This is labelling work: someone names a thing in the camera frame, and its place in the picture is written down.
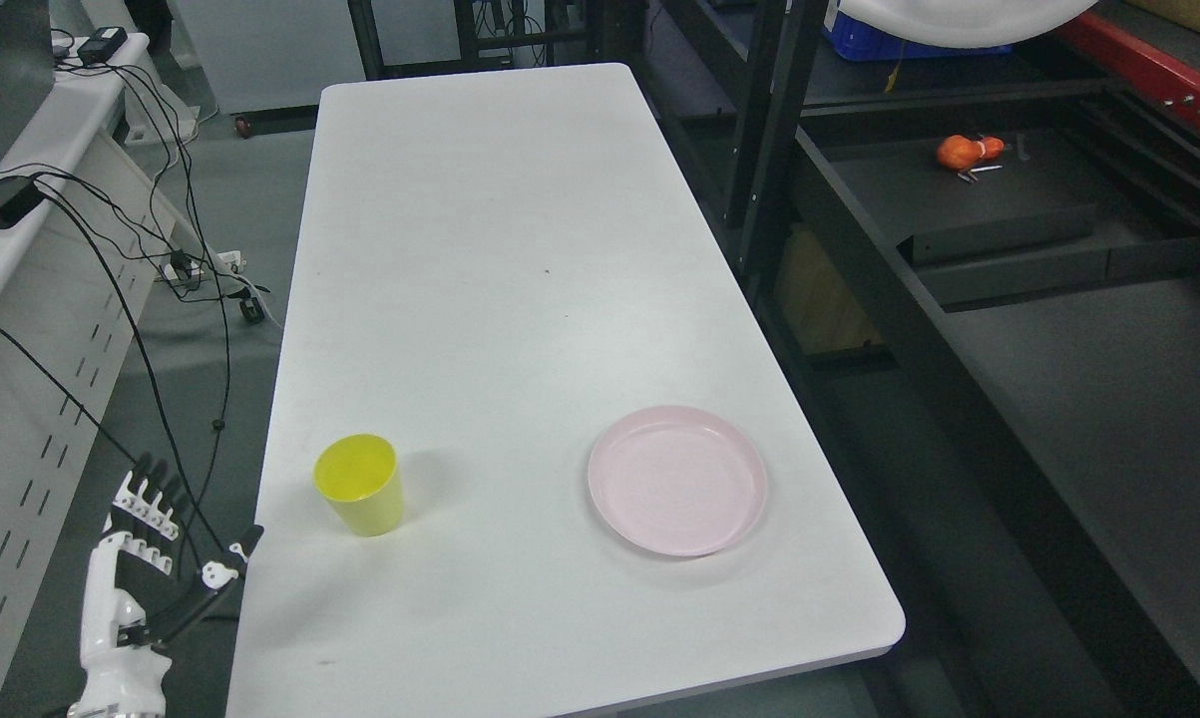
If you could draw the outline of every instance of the pink plastic plate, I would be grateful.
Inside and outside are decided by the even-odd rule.
[[[768,478],[732,424],[689,406],[628,414],[595,442],[590,498],[613,531],[668,556],[704,556],[745,535]]]

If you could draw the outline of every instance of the yellow cup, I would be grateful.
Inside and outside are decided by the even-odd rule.
[[[404,516],[395,449],[383,437],[354,435],[335,441],[317,459],[316,479],[317,490],[353,533],[385,534]]]

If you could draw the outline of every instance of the orange toy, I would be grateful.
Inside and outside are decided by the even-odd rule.
[[[952,134],[937,146],[937,162],[956,173],[965,173],[977,167],[977,162],[982,160],[996,158],[1001,151],[1002,140],[997,137],[967,139],[960,134]]]

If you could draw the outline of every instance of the white robotic hand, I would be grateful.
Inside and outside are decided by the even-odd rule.
[[[80,611],[85,690],[68,710],[68,718],[164,716],[161,681],[170,659],[154,648],[161,648],[197,623],[244,578],[263,527],[250,528],[221,557],[205,563],[184,596],[151,616],[120,586],[121,555],[138,558],[140,564],[166,578],[170,575],[173,560],[168,550],[184,531],[176,514],[188,499],[179,478],[172,475],[167,480],[164,461],[152,465],[146,454],[121,481],[103,522],[103,535],[90,554],[85,604]]]

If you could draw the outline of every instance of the floor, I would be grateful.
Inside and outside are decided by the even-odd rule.
[[[667,50],[676,38],[670,29],[659,26],[658,42]],[[211,106],[203,78],[193,73],[179,77],[179,82],[175,90],[181,95]],[[269,304],[281,322],[312,134],[281,132],[242,140],[235,137],[230,118],[220,115],[204,121],[198,139],[188,146],[206,240],[217,250],[244,251],[245,273],[271,289]],[[161,167],[157,146],[139,146],[131,154],[145,168]],[[162,189],[167,196],[184,196],[180,178],[173,174]],[[227,321],[230,363],[215,303],[180,304],[157,287],[139,328],[149,342],[173,432],[197,480],[210,465],[211,421],[220,413],[230,367],[227,425],[204,496],[210,521],[230,540],[252,523],[281,331],[269,323],[246,327],[232,304],[227,305]],[[906,638],[883,658],[619,714],[1112,714],[1103,710],[1108,705],[1102,700],[1087,704],[1087,699],[1073,695],[1091,686],[1091,675],[1084,674],[1091,665],[1073,659],[1068,642],[1073,636],[1049,612],[1050,600],[1038,594],[1037,579],[1015,554],[967,469],[895,364],[883,357],[864,365],[830,365],[809,377],[796,382],[796,394],[899,592],[908,616]],[[131,450],[169,453],[151,387],[133,347],[103,426]],[[85,558],[97,540],[103,508],[126,468],[125,459],[106,442],[95,444],[10,670],[0,717],[61,716],[80,694],[84,672],[77,663],[76,641]],[[952,517],[966,516],[973,517],[971,527],[955,528]],[[977,591],[964,591],[972,584],[979,586]],[[224,712],[236,612],[239,594],[217,605],[214,620],[199,623],[173,645],[174,664],[164,681],[170,718],[211,718]],[[978,620],[985,615],[995,616]],[[989,624],[996,630],[968,633],[968,624]],[[1040,645],[1048,659],[1028,658],[1037,651],[1018,651],[1022,636]],[[1051,674],[1033,674],[1040,664],[1051,665]],[[1024,681],[1020,671],[1030,672],[1034,682]],[[1068,680],[1066,671],[1078,672],[1082,680]],[[1097,707],[1086,712],[1050,710],[1062,705]]]

